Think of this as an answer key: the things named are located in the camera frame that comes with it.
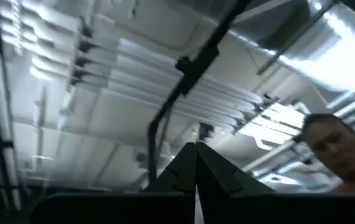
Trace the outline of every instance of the black metal bracket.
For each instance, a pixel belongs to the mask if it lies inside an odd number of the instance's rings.
[[[234,19],[248,6],[250,0],[238,0],[232,10],[225,16],[223,21],[219,24],[211,37],[202,47],[197,57],[190,61],[188,56],[181,57],[177,63],[176,68],[183,72],[184,76],[179,83],[174,87],[173,91],[168,96],[167,100],[162,105],[158,114],[150,122],[148,127],[148,171],[149,182],[156,179],[156,135],[159,123],[164,118],[166,112],[170,110],[180,95],[186,96],[191,88],[198,82],[204,72],[208,69],[211,63],[219,55],[217,46],[230,29],[231,23]]]

